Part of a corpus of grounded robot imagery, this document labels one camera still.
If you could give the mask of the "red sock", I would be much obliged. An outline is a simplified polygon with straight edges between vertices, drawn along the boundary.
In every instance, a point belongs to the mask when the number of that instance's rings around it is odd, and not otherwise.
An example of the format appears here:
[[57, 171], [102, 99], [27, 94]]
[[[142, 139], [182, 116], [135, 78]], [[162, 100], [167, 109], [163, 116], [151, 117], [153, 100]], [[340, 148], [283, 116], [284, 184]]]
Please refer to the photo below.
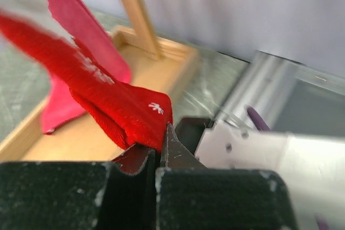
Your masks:
[[173, 120], [169, 96], [116, 80], [85, 44], [52, 18], [46, 0], [1, 0], [1, 33], [62, 79], [119, 147], [138, 143], [162, 149]]

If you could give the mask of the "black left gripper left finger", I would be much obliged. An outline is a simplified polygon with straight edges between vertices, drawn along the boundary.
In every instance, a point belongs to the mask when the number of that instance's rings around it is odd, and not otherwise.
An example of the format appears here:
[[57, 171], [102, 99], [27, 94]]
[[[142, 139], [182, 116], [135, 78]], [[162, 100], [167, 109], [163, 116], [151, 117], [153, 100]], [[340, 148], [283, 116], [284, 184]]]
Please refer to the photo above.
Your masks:
[[3, 162], [1, 229], [149, 229], [157, 153], [111, 162]]

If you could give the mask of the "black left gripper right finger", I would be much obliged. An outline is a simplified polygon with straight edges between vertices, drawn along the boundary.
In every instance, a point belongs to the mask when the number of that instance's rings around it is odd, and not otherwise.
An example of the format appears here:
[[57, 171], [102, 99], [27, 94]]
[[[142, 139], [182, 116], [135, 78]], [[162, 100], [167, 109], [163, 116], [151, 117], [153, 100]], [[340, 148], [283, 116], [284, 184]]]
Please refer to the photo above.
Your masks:
[[156, 170], [156, 229], [297, 229], [285, 182], [270, 170], [208, 169], [168, 125]]

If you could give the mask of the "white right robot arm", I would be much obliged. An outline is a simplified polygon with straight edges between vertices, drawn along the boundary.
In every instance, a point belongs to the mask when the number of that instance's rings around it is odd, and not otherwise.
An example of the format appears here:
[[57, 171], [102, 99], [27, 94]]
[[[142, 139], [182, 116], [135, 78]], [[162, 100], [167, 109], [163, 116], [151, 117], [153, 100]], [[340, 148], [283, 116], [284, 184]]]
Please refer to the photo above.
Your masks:
[[209, 168], [261, 169], [286, 183], [301, 229], [344, 229], [344, 140], [187, 117], [179, 140]]

